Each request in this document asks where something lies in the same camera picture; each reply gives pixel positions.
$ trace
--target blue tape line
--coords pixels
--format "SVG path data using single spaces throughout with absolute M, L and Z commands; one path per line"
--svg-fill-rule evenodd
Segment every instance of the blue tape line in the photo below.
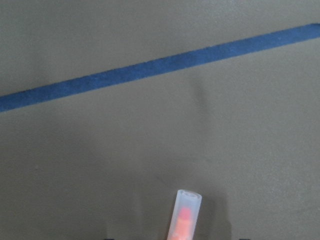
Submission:
M 309 24 L 210 46 L 0 97 L 0 112 L 320 37 Z

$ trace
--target translucent plastic tube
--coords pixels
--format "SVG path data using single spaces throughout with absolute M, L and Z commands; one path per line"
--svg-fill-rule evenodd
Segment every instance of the translucent plastic tube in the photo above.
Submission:
M 192 240 L 201 200 L 198 193 L 178 190 L 167 240 Z

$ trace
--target orange object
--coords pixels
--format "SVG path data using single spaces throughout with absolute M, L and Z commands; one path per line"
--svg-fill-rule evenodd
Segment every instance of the orange object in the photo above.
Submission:
M 188 240 L 191 235 L 192 219 L 189 208 L 181 208 L 173 231 L 172 240 Z

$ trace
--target gray floor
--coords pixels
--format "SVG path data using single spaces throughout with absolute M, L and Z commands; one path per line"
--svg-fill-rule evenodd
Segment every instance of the gray floor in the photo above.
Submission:
M 0 96 L 320 22 L 320 1 L 0 0 Z M 320 236 L 320 40 L 0 113 L 0 238 Z

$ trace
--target gray surface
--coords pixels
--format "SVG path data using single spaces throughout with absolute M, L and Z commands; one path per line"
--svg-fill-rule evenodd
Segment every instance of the gray surface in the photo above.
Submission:
M 1 94 L 319 14 L 264 2 L 4 4 Z M 1 113 L 0 237 L 163 240 L 185 188 L 194 240 L 318 239 L 319 63 L 316 39 Z

